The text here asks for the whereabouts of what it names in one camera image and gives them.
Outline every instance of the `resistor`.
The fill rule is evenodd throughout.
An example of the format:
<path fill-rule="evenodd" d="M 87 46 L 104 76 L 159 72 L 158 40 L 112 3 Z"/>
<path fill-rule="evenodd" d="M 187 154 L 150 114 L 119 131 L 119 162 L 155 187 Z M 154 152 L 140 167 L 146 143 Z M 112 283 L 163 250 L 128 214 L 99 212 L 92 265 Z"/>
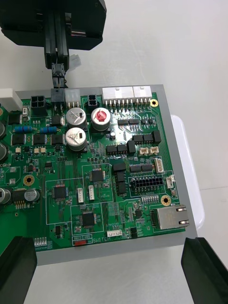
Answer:
<path fill-rule="evenodd" d="M 23 127 L 15 127 L 14 132 L 15 133 L 29 133 L 32 132 L 33 128 L 31 125 L 25 125 Z"/>
<path fill-rule="evenodd" d="M 40 133 L 56 133 L 57 127 L 44 127 L 40 128 Z"/>

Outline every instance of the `microcontroller chip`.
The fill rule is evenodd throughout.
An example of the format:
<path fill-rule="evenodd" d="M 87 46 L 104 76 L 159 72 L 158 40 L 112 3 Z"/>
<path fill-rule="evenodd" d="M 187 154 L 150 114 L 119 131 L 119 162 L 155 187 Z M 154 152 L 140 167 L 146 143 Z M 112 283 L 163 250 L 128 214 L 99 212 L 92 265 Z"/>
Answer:
<path fill-rule="evenodd" d="M 131 119 L 129 119 L 129 124 L 139 124 L 139 119 L 131 118 Z"/>
<path fill-rule="evenodd" d="M 124 171 L 117 172 L 116 173 L 116 178 L 117 178 L 118 182 L 124 181 Z"/>
<path fill-rule="evenodd" d="M 67 197 L 66 187 L 55 187 L 54 188 L 54 199 L 65 199 Z"/>
<path fill-rule="evenodd" d="M 143 136 L 142 135 L 134 135 L 133 138 L 134 142 L 137 143 L 143 143 Z"/>
<path fill-rule="evenodd" d="M 61 126 L 61 116 L 60 115 L 54 115 L 51 116 L 51 125 L 55 127 Z"/>
<path fill-rule="evenodd" d="M 119 144 L 117 146 L 118 153 L 127 153 L 127 145 L 126 144 Z"/>
<path fill-rule="evenodd" d="M 45 144 L 47 136 L 45 134 L 34 134 L 33 135 L 33 144 Z"/>
<path fill-rule="evenodd" d="M 125 162 L 115 163 L 113 165 L 113 171 L 114 172 L 126 171 L 126 164 L 125 164 Z"/>
<path fill-rule="evenodd" d="M 142 216 L 142 211 L 141 210 L 136 210 L 135 211 L 135 216 L 139 219 Z"/>
<path fill-rule="evenodd" d="M 21 123 L 21 115 L 20 114 L 9 115 L 8 125 L 20 124 L 20 123 Z"/>
<path fill-rule="evenodd" d="M 134 141 L 128 141 L 127 142 L 127 149 L 129 154 L 135 154 L 136 148 Z"/>
<path fill-rule="evenodd" d="M 103 181 L 103 171 L 96 170 L 92 171 L 92 182 Z"/>
<path fill-rule="evenodd" d="M 117 153 L 117 147 L 110 145 L 106 147 L 107 154 Z"/>
<path fill-rule="evenodd" d="M 94 214 L 93 213 L 83 213 L 82 215 L 82 226 L 88 227 L 88 226 L 94 226 Z"/>
<path fill-rule="evenodd" d="M 13 134 L 12 135 L 12 145 L 15 144 L 24 144 L 25 142 L 25 135 L 24 134 Z"/>
<path fill-rule="evenodd" d="M 117 185 L 118 185 L 118 192 L 119 192 L 119 194 L 126 193 L 126 185 L 125 185 L 124 181 L 120 181 Z"/>
<path fill-rule="evenodd" d="M 145 143 L 152 143 L 153 142 L 153 136 L 152 134 L 145 134 L 143 135 L 143 139 Z"/>
<path fill-rule="evenodd" d="M 51 135 L 51 144 L 63 144 L 63 135 L 62 134 L 52 134 Z"/>
<path fill-rule="evenodd" d="M 125 125 L 128 124 L 128 119 L 118 119 L 118 125 Z"/>
<path fill-rule="evenodd" d="M 159 144 L 162 141 L 159 130 L 153 131 L 152 136 L 153 136 L 153 143 Z"/>

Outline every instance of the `circuit board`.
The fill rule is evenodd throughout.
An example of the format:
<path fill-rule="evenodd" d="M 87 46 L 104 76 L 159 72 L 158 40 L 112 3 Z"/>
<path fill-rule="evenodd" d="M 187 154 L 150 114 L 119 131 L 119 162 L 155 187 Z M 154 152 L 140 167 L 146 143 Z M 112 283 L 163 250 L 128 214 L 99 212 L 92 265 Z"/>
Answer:
<path fill-rule="evenodd" d="M 143 89 L 0 108 L 0 254 L 15 236 L 44 251 L 185 231 L 159 100 Z"/>

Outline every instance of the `black chip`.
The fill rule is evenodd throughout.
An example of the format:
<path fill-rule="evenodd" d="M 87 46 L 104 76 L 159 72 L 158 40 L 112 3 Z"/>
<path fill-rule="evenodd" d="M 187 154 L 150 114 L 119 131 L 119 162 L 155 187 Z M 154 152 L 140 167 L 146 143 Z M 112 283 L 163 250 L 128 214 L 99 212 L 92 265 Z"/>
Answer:
<path fill-rule="evenodd" d="M 130 166 L 130 170 L 131 170 L 131 172 L 142 171 L 142 166 L 141 165 L 133 165 L 133 166 Z"/>
<path fill-rule="evenodd" d="M 126 170 L 126 164 L 125 164 L 125 162 L 115 163 L 113 165 L 113 171 L 114 172 L 125 171 L 125 170 Z"/>
<path fill-rule="evenodd" d="M 134 135 L 132 138 L 135 143 L 142 143 L 143 142 L 143 136 L 142 135 Z"/>
<path fill-rule="evenodd" d="M 66 187 L 55 187 L 54 188 L 54 198 L 57 199 L 65 199 L 67 197 Z"/>
<path fill-rule="evenodd" d="M 135 154 L 136 148 L 134 141 L 128 141 L 127 142 L 127 149 L 129 154 Z"/>
<path fill-rule="evenodd" d="M 117 178 L 118 182 L 124 181 L 124 171 L 117 172 L 116 173 L 116 178 Z"/>
<path fill-rule="evenodd" d="M 13 134 L 12 135 L 12 145 L 24 144 L 25 135 L 24 134 Z"/>
<path fill-rule="evenodd" d="M 34 134 L 33 135 L 33 144 L 45 144 L 45 134 Z"/>
<path fill-rule="evenodd" d="M 106 151 L 107 151 L 107 154 L 110 154 L 110 153 L 117 153 L 117 147 L 116 146 L 107 146 L 106 147 Z"/>
<path fill-rule="evenodd" d="M 150 163 L 146 163 L 142 165 L 142 171 L 152 170 L 153 166 Z"/>
<path fill-rule="evenodd" d="M 20 202 L 25 200 L 25 190 L 13 191 L 12 193 L 12 201 Z"/>
<path fill-rule="evenodd" d="M 120 181 L 117 185 L 118 185 L 118 192 L 119 192 L 119 194 L 126 193 L 126 185 L 125 185 L 124 181 Z"/>
<path fill-rule="evenodd" d="M 159 144 L 162 141 L 159 130 L 153 131 L 152 136 L 153 136 L 153 143 Z"/>
<path fill-rule="evenodd" d="M 20 114 L 9 115 L 8 125 L 11 124 L 20 124 Z"/>
<path fill-rule="evenodd" d="M 128 124 L 128 119 L 119 119 L 118 125 Z"/>
<path fill-rule="evenodd" d="M 52 134 L 51 135 L 51 144 L 63 144 L 63 135 L 62 134 Z"/>
<path fill-rule="evenodd" d="M 52 167 L 52 163 L 51 162 L 46 162 L 44 166 L 45 166 L 45 168 Z"/>
<path fill-rule="evenodd" d="M 92 171 L 92 182 L 103 181 L 103 171 L 96 170 Z"/>
<path fill-rule="evenodd" d="M 93 213 L 83 213 L 82 215 L 82 226 L 94 226 L 94 214 Z"/>
<path fill-rule="evenodd" d="M 129 119 L 129 124 L 139 124 L 139 119 L 136 118 Z"/>
<path fill-rule="evenodd" d="M 131 228 L 131 233 L 137 233 L 137 228 L 136 227 L 132 227 Z"/>
<path fill-rule="evenodd" d="M 145 134 L 143 135 L 143 139 L 146 143 L 152 143 L 153 142 L 153 136 L 152 134 Z"/>
<path fill-rule="evenodd" d="M 61 226 L 56 226 L 56 235 L 59 236 L 61 234 Z"/>
<path fill-rule="evenodd" d="M 142 211 L 141 210 L 136 210 L 135 211 L 135 216 L 139 219 L 142 216 Z"/>
<path fill-rule="evenodd" d="M 127 145 L 126 144 L 119 144 L 117 146 L 118 153 L 126 153 L 127 152 Z"/>
<path fill-rule="evenodd" d="M 33 171 L 33 165 L 28 166 L 28 172 L 31 172 L 31 171 Z"/>
<path fill-rule="evenodd" d="M 51 116 L 51 125 L 55 127 L 61 126 L 61 116 Z"/>

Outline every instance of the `surface mount component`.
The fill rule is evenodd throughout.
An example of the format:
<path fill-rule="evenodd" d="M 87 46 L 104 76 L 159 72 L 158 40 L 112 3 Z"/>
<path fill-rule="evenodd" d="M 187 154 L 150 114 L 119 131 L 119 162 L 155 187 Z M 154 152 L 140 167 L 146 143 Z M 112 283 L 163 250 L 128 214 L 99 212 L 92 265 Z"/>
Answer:
<path fill-rule="evenodd" d="M 84 129 L 87 125 L 86 113 L 81 108 L 72 108 L 66 114 L 66 121 L 69 128 L 81 128 Z"/>
<path fill-rule="evenodd" d="M 86 133 L 80 128 L 71 128 L 65 135 L 66 143 L 73 151 L 82 151 L 86 146 Z"/>

